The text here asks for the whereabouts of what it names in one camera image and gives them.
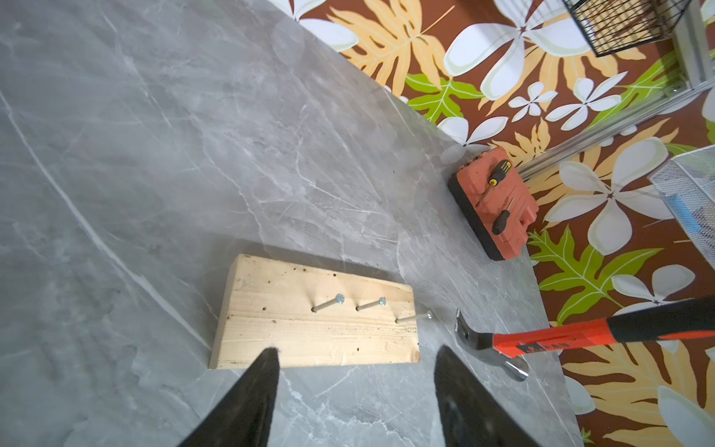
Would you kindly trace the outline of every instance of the screwdriver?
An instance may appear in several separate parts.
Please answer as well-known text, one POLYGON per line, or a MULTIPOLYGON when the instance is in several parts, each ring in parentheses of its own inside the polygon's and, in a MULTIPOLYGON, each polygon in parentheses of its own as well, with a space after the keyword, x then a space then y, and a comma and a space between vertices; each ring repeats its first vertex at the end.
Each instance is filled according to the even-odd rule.
POLYGON ((507 206, 506 210, 502 211, 501 214, 496 218, 492 225, 492 233, 496 236, 499 236, 501 233, 504 232, 504 229, 506 228, 506 222, 509 220, 509 216, 511 216, 511 213, 509 210, 511 209, 511 204, 514 203, 514 197, 511 198, 511 202, 509 202, 509 206, 507 206))
POLYGON ((511 162, 509 160, 501 160, 494 170, 492 171, 491 175, 489 176, 489 186, 487 186, 487 190, 482 194, 482 197, 479 199, 479 202, 477 202, 477 205, 474 208, 478 208, 479 205, 482 203, 484 200, 484 197, 487 197, 487 194, 491 191, 493 187, 499 184, 502 180, 504 180, 504 177, 509 173, 511 170, 511 162))

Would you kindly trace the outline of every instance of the gray marble countertop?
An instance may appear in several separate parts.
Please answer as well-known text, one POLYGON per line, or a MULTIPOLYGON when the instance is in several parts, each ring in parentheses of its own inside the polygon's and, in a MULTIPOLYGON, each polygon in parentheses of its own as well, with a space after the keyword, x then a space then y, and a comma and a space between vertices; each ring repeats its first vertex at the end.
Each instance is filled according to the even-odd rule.
POLYGON ((267 0, 0 6, 0 433, 173 446, 240 372, 207 370, 239 253, 413 286, 422 360, 286 369, 271 446, 441 446, 452 346, 542 446, 579 446, 554 354, 516 383, 455 347, 547 327, 524 255, 491 262, 454 144, 267 0))

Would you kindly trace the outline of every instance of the hammer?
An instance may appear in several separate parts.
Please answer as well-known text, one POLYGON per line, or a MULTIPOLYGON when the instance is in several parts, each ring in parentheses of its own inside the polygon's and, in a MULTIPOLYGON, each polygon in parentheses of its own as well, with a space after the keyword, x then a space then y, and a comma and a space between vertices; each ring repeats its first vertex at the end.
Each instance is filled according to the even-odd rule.
POLYGON ((547 350, 587 348, 657 340, 715 336, 715 297, 680 300, 598 320, 516 334, 479 333, 457 309, 454 327, 462 348, 513 379, 526 380, 523 355, 547 350))

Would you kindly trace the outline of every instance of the wire basket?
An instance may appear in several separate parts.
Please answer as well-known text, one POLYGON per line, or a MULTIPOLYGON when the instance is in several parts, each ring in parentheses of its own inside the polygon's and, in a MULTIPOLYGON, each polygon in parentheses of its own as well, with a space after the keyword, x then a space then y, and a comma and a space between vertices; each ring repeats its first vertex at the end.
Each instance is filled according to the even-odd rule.
POLYGON ((671 158, 650 180, 695 247, 715 268, 715 145, 671 158))
POLYGON ((691 0, 563 0, 596 56, 666 39, 691 0))

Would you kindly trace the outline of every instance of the wood plank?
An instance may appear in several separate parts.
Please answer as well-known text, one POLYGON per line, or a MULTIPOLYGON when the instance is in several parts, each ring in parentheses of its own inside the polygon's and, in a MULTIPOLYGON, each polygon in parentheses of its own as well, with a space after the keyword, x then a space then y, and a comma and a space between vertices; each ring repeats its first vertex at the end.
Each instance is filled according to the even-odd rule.
POLYGON ((278 348, 281 368, 420 361, 412 288, 374 278, 239 255, 231 266, 210 368, 247 368, 278 348), (345 296, 316 313, 315 305, 345 296), (355 306, 385 297, 385 307, 355 306))

